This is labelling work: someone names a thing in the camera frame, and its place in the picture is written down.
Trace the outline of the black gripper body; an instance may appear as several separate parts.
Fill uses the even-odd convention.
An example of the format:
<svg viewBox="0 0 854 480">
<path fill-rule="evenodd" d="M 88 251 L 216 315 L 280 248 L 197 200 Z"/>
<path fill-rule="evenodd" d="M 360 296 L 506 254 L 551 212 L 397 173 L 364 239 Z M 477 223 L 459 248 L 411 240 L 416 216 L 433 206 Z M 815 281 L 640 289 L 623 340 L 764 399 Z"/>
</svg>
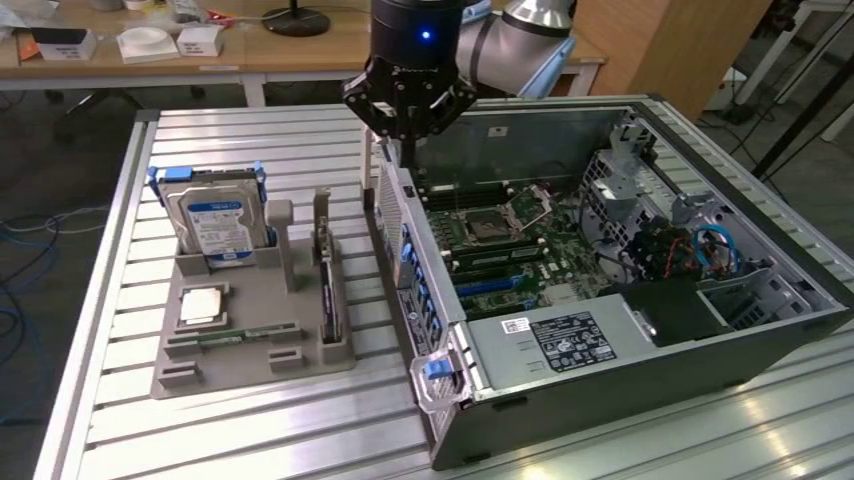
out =
<svg viewBox="0 0 854 480">
<path fill-rule="evenodd" d="M 365 76 L 393 107 L 429 107 L 457 80 L 460 1 L 373 1 Z"/>
</svg>

